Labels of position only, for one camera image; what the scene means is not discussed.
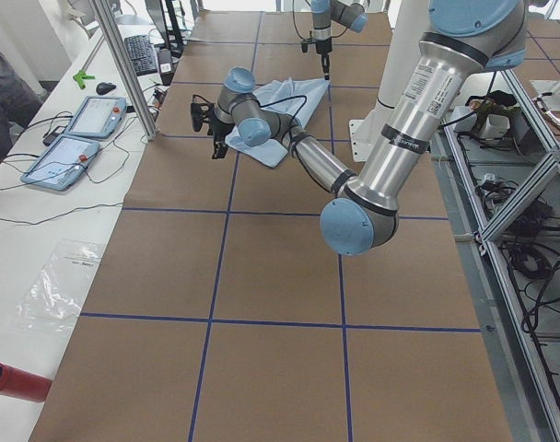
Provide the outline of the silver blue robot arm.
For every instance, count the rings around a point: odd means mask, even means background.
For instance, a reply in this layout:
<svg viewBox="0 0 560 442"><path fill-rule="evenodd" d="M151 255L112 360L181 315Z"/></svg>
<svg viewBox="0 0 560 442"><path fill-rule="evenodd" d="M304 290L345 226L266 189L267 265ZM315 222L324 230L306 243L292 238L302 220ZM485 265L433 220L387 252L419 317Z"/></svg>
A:
<svg viewBox="0 0 560 442"><path fill-rule="evenodd" d="M266 110L253 95L251 71L228 71L216 103L192 111L192 126L207 119L215 158L238 131L248 146L270 139L296 157L334 197L321 212L325 242L342 255L359 255L389 241L398 227L397 196L429 147L443 115L465 80L510 69L523 61L526 1L432 1L429 27L418 42L420 59L361 173L355 174L305 129L296 117Z"/></svg>
<svg viewBox="0 0 560 442"><path fill-rule="evenodd" d="M353 1L346 5L337 0L311 1L312 31L310 42L321 57L321 69L325 80L330 79L330 52L333 50L332 23L346 30L360 33L368 23L369 1Z"/></svg>

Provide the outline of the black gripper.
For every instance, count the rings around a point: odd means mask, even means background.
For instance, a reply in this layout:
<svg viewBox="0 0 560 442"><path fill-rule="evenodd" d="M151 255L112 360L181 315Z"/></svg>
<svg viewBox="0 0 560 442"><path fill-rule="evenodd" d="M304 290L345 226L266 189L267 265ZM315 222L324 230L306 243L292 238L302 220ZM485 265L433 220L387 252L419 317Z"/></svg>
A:
<svg viewBox="0 0 560 442"><path fill-rule="evenodd" d="M315 44L316 53L321 55L321 67L324 79L331 78L331 64L329 53L333 50L332 31L330 29L314 29L312 39Z"/></svg>
<svg viewBox="0 0 560 442"><path fill-rule="evenodd" d="M211 122L210 132L213 135L214 152L212 159L222 159L228 151L226 137L229 134L229 124L221 121Z"/></svg>

